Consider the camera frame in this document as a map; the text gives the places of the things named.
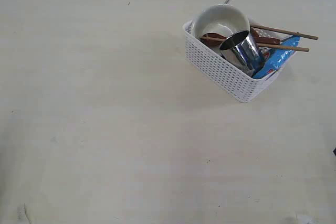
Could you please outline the wooden chopstick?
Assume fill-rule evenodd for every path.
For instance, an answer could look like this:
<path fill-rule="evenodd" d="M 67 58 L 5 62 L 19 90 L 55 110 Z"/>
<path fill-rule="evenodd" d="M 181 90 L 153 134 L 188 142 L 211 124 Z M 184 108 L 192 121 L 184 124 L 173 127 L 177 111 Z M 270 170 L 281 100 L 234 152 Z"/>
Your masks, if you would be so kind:
<path fill-rule="evenodd" d="M 261 43 L 257 43 L 257 46 L 258 47 L 266 47 L 266 48 L 277 48 L 277 49 L 286 49 L 286 50 L 293 50 L 293 51 L 309 52 L 309 48 L 304 48 L 304 47 L 271 45 L 271 44 L 261 44 Z"/>
<path fill-rule="evenodd" d="M 278 29 L 278 28 L 271 28 L 271 27 L 266 27 L 266 26 L 262 26 L 262 25 L 252 24 L 252 25 L 250 25 L 250 27 L 263 29 L 263 30 L 267 30 L 267 31 L 273 31 L 273 32 L 276 32 L 276 33 L 281 33 L 281 34 L 286 34 L 286 35 L 298 36 L 298 37 L 312 39 L 312 40 L 318 40 L 319 39 L 318 36 L 307 35 L 307 34 L 302 34 L 302 33 L 299 33 L 299 32 L 293 32 L 293 31 L 288 31 L 288 30 L 283 30 L 283 29 Z"/>

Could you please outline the white plastic woven basket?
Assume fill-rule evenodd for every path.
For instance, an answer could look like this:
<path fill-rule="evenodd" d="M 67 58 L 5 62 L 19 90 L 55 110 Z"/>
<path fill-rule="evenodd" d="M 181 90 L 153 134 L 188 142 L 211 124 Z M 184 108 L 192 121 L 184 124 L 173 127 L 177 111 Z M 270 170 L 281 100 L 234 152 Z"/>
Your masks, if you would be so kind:
<path fill-rule="evenodd" d="M 286 65 L 284 63 L 261 79 L 251 78 L 193 37 L 191 26 L 191 20 L 183 25 L 186 60 L 239 102 L 247 103 L 258 96 L 278 78 Z"/>

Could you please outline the shiny steel cup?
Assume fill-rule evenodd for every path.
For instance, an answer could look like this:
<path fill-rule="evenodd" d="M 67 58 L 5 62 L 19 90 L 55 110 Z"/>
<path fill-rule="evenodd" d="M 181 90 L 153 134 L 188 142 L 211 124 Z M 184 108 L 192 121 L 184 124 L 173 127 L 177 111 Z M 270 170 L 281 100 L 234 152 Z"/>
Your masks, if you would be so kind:
<path fill-rule="evenodd" d="M 224 59 L 252 77 L 264 65 L 264 57 L 247 30 L 234 33 L 226 38 L 219 48 Z"/>

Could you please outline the white ceramic bowl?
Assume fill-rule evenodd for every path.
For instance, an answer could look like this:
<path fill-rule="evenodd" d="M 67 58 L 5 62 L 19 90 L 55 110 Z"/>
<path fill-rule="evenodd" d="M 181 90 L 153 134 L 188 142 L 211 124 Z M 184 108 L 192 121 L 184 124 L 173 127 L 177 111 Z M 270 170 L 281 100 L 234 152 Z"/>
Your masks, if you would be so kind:
<path fill-rule="evenodd" d="M 229 37 L 239 31 L 249 31 L 248 18 L 236 7 L 218 4 L 201 11 L 192 21 L 191 35 L 196 39 L 208 33 Z"/>

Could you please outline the blue snack packet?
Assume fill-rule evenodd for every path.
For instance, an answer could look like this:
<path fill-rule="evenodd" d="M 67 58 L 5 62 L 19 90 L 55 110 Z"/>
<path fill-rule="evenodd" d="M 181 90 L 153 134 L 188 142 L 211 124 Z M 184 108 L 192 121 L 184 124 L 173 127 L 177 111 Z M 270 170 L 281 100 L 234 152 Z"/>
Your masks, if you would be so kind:
<path fill-rule="evenodd" d="M 266 75 L 279 70 L 282 65 L 294 54 L 296 51 L 287 49 L 271 48 L 264 57 L 268 56 L 264 66 L 253 75 L 254 79 L 262 79 Z"/>

